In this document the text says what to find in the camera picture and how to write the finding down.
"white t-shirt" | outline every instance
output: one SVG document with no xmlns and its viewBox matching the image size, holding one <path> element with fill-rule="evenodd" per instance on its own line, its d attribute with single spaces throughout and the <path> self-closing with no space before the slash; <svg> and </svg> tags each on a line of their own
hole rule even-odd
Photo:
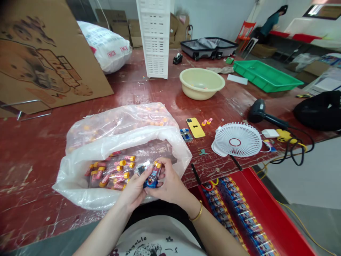
<svg viewBox="0 0 341 256">
<path fill-rule="evenodd" d="M 123 232 L 110 256 L 206 255 L 178 220 L 158 215 L 140 220 Z"/>
</svg>

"smartphone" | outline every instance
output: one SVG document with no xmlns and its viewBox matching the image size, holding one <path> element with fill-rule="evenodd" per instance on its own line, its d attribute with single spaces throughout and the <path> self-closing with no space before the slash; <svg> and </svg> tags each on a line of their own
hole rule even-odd
<svg viewBox="0 0 341 256">
<path fill-rule="evenodd" d="M 199 124 L 198 120 L 195 117 L 187 118 L 186 122 L 189 128 L 191 129 L 191 132 L 193 133 L 193 137 L 201 138 L 205 136 L 205 133 L 201 128 L 201 125 Z"/>
</svg>

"table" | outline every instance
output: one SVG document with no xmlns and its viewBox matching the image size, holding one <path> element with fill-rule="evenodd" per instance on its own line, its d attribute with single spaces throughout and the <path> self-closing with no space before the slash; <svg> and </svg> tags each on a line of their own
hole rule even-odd
<svg viewBox="0 0 341 256">
<path fill-rule="evenodd" d="M 206 136 L 188 144 L 202 182 L 235 172 L 237 166 L 230 157 L 222 158 L 211 149 L 217 127 L 230 122 L 246 122 L 248 109 L 258 98 L 266 102 L 267 112 L 304 129 L 316 142 L 335 136 L 333 132 L 317 132 L 295 120 L 292 109 L 302 99 L 300 89 L 267 94 L 251 83 L 241 85 L 226 81 L 226 86 L 211 99 L 195 101 L 184 95 L 179 74 L 187 68 L 224 67 L 221 60 L 203 59 L 195 62 L 185 53 L 182 63 L 172 65 L 173 57 L 181 50 L 169 51 L 168 80 L 146 76 L 143 50 L 134 50 L 130 61 L 118 72 L 107 76 L 115 94 L 68 106 L 55 108 L 49 116 L 18 122 L 15 118 L 0 121 L 2 154 L 0 156 L 0 235 L 2 248 L 16 249 L 62 232 L 101 219 L 105 211 L 89 211 L 75 206 L 52 190 L 59 163 L 65 155 L 66 133 L 78 120 L 115 107 L 128 104 L 162 102 L 178 122 L 186 128 L 186 118 L 196 117 L 199 122 L 213 118 L 204 127 Z M 255 124 L 261 131 L 276 128 L 263 121 Z M 309 144 L 302 135 L 305 144 Z M 284 145 L 275 144 L 279 152 Z M 199 156 L 197 149 L 208 155 Z M 242 168 L 253 166 L 278 156 L 279 153 L 258 153 L 249 158 L 237 158 Z M 182 181 L 190 188 L 197 181 L 190 167 Z"/>
</svg>

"woman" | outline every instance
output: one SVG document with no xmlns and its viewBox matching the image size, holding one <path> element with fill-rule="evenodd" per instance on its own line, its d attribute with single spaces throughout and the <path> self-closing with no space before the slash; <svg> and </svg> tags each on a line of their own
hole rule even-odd
<svg viewBox="0 0 341 256">
<path fill-rule="evenodd" d="M 171 160 L 158 158 L 156 161 L 164 166 L 159 175 L 164 183 L 159 182 L 158 188 L 143 189 L 152 168 L 141 176 L 135 174 L 74 256 L 105 256 L 110 252 L 115 256 L 206 255 L 200 248 L 201 242 L 208 255 L 248 256 L 234 237 L 202 206 L 202 202 L 186 189 Z M 138 207 L 147 194 L 161 200 Z M 151 214 L 154 216 L 143 219 L 141 216 L 148 210 L 165 210 L 168 216 Z M 131 215 L 131 219 L 141 220 L 128 223 Z"/>
<path fill-rule="evenodd" d="M 272 14 L 265 22 L 265 24 L 260 28 L 257 34 L 258 43 L 265 43 L 267 36 L 269 35 L 271 30 L 276 30 L 279 27 L 277 26 L 279 17 L 284 15 L 288 10 L 288 5 L 283 5 L 281 8 L 277 10 L 274 14 Z"/>
</svg>

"hand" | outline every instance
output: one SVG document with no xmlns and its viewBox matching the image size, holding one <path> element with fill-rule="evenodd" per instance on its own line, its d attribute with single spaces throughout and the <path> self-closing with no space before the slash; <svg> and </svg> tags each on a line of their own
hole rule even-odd
<svg viewBox="0 0 341 256">
<path fill-rule="evenodd" d="M 116 204 L 121 207 L 126 207 L 129 214 L 132 213 L 147 195 L 143 190 L 143 183 L 146 181 L 149 175 L 151 175 L 152 171 L 153 166 L 151 165 L 141 174 L 141 176 L 139 176 L 137 173 L 134 174 L 125 189 L 122 191 L 122 194 L 118 198 Z M 164 175 L 159 175 L 158 177 L 159 180 L 163 178 Z"/>
<path fill-rule="evenodd" d="M 155 161 L 162 163 L 164 168 L 161 169 L 159 178 L 165 178 L 165 182 L 160 188 L 145 188 L 147 194 L 167 201 L 175 203 L 183 208 L 184 203 L 191 197 L 191 193 L 182 183 L 178 174 L 172 167 L 172 162 L 169 158 L 158 158 Z"/>
</svg>

